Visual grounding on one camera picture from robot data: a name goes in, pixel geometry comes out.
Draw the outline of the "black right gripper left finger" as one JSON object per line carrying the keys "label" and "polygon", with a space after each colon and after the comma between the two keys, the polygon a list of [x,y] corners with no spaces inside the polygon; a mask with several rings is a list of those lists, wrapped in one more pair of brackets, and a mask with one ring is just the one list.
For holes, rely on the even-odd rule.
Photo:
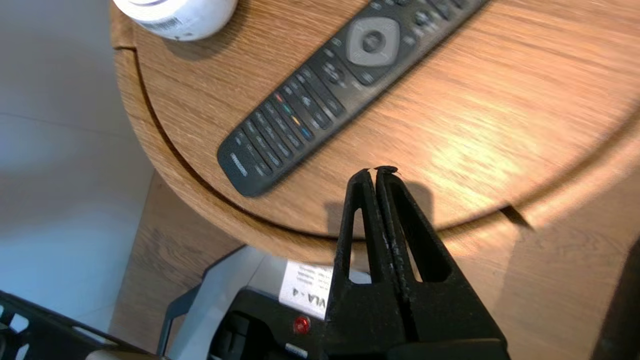
{"label": "black right gripper left finger", "polygon": [[[370,171],[355,173],[347,183],[334,256],[324,330],[326,360],[384,360],[392,348],[416,338],[380,205]],[[370,284],[350,280],[357,210],[365,228]]]}

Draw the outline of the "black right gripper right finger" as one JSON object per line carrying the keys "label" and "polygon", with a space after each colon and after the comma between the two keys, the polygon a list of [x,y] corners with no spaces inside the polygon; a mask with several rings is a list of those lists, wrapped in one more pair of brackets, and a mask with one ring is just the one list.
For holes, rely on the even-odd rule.
{"label": "black right gripper right finger", "polygon": [[505,346],[502,330],[396,172],[393,166],[377,168],[375,195],[409,337]]}

